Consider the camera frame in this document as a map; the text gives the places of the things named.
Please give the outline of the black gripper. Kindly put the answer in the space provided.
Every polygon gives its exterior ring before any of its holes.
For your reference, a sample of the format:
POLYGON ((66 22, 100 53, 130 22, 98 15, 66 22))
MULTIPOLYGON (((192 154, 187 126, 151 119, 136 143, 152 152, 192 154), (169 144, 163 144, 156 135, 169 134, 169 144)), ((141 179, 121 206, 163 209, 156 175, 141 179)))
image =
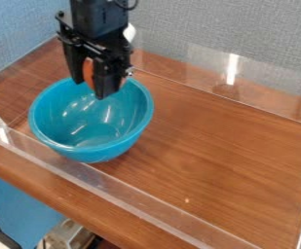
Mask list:
POLYGON ((129 0, 70 0, 70 9, 56 15, 58 36, 77 84, 85 82, 85 59, 96 58, 93 81, 98 99, 118 92, 133 75, 132 46, 124 36, 133 10, 129 0))

